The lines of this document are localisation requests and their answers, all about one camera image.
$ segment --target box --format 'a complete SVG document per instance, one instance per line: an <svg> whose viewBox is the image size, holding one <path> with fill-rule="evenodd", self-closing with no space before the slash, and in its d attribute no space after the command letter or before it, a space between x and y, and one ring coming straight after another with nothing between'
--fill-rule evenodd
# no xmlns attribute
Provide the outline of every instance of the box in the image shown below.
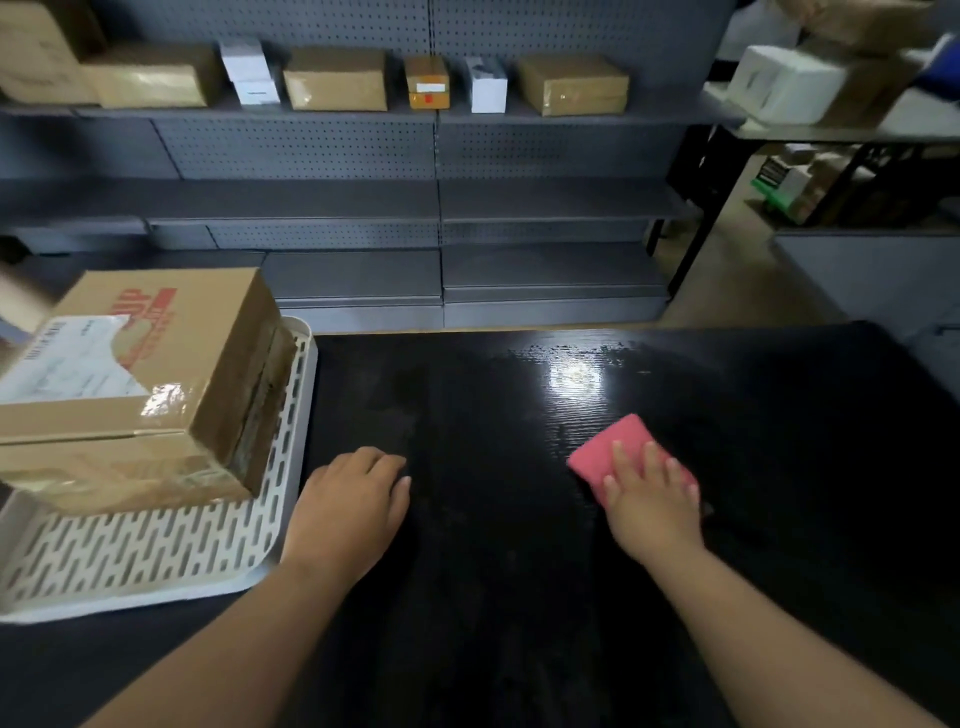
<svg viewBox="0 0 960 728"><path fill-rule="evenodd" d="M75 515L255 495L293 356L255 268L88 272L0 378L0 480Z"/></svg>
<svg viewBox="0 0 960 728"><path fill-rule="evenodd" d="M106 42L77 0L0 0L0 88L22 104L96 104L80 61Z"/></svg>
<svg viewBox="0 0 960 728"><path fill-rule="evenodd" d="M387 54L367 48L294 48L283 71L294 109L386 111Z"/></svg>
<svg viewBox="0 0 960 728"><path fill-rule="evenodd" d="M903 53L864 56L840 43L812 38L801 52L843 67L846 78L819 124L873 128L920 73L922 65Z"/></svg>
<svg viewBox="0 0 960 728"><path fill-rule="evenodd" d="M237 38L220 41L220 58L227 77L234 82L270 81L273 78L263 46L256 38Z"/></svg>
<svg viewBox="0 0 960 728"><path fill-rule="evenodd" d="M507 73L497 59L468 56L467 88L471 113L504 113L507 110Z"/></svg>
<svg viewBox="0 0 960 728"><path fill-rule="evenodd" d="M752 45L733 74L727 99L767 124L816 124L846 79L846 69L835 62Z"/></svg>
<svg viewBox="0 0 960 728"><path fill-rule="evenodd" d="M120 43L84 73L105 109L207 107L224 85L220 59L201 44Z"/></svg>
<svg viewBox="0 0 960 728"><path fill-rule="evenodd" d="M622 113L630 77L602 56L541 54L517 64L520 89L542 116Z"/></svg>
<svg viewBox="0 0 960 728"><path fill-rule="evenodd" d="M450 76L439 56L407 56L403 59L411 109L449 109Z"/></svg>
<svg viewBox="0 0 960 728"><path fill-rule="evenodd" d="M924 0L816 0L802 23L815 36L864 53L890 54L936 40L926 28L933 3Z"/></svg>

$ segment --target gray shelving unit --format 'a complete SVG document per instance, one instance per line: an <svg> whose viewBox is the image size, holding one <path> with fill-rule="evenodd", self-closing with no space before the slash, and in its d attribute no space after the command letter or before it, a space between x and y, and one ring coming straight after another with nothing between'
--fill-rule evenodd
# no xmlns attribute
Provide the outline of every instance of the gray shelving unit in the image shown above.
<svg viewBox="0 0 960 728"><path fill-rule="evenodd" d="M665 182L685 129L731 121L702 84L733 0L93 0L112 40L257 36L384 48L390 110L0 108L0 229L64 286L85 268L260 265L318 331L644 321L642 247L693 210ZM411 111L397 60L602 53L627 111Z"/></svg>

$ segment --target pink sponge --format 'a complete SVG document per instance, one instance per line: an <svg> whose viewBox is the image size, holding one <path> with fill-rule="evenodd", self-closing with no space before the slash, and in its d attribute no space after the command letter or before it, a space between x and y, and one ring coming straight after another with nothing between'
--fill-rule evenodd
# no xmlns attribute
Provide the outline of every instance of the pink sponge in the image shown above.
<svg viewBox="0 0 960 728"><path fill-rule="evenodd" d="M643 446L654 439L650 430L637 415L627 415L600 434L587 440L566 459L567 466L590 485L593 496L604 508L607 507L607 492L603 479L613 474L613 443L619 440L634 463L643 473ZM663 459L670 455L664 451ZM689 471L684 471L688 482L695 482Z"/></svg>

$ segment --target right hand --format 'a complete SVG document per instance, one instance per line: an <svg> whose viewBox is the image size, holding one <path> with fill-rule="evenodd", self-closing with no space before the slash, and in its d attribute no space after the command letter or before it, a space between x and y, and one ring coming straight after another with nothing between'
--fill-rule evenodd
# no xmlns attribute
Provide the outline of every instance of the right hand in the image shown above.
<svg viewBox="0 0 960 728"><path fill-rule="evenodd" d="M294 507L280 563L332 574L350 589L380 560L407 515L410 478L396 479L406 462L360 448L315 470Z"/></svg>
<svg viewBox="0 0 960 728"><path fill-rule="evenodd" d="M643 449L643 476L620 443L613 443L613 475L604 479L607 523L620 547L647 570L704 548L700 488L676 458L656 443Z"/></svg>

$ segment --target table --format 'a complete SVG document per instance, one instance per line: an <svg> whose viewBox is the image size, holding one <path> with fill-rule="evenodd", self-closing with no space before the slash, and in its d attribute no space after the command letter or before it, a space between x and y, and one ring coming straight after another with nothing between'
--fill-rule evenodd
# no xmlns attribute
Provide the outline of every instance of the table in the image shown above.
<svg viewBox="0 0 960 728"><path fill-rule="evenodd" d="M732 115L745 112L727 101L728 84L708 82L704 91L716 101L725 104ZM703 220L681 260L677 272L668 285L671 295L677 291L689 273L700 249L720 211L730 198L733 186L750 157L770 142L809 142L824 144L859 144L850 163L837 178L827 195L806 221L807 226L816 225L825 209L836 199L844 186L852 179L857 167L878 148L894 148L902 151L907 147L923 147L931 144L960 143L960 133L953 136L930 136L884 133L876 128L837 128L811 125L770 125L749 116L738 126L691 127L667 180L687 199L692 200L704 212ZM647 252L657 248L660 227L651 231L647 240Z"/></svg>
<svg viewBox="0 0 960 728"><path fill-rule="evenodd" d="M281 725L733 726L564 465L633 411L702 482L710 548L960 721L960 409L880 329L318 344L307 467L361 444L401 451L413 501ZM76 725L232 599L0 627L0 722Z"/></svg>

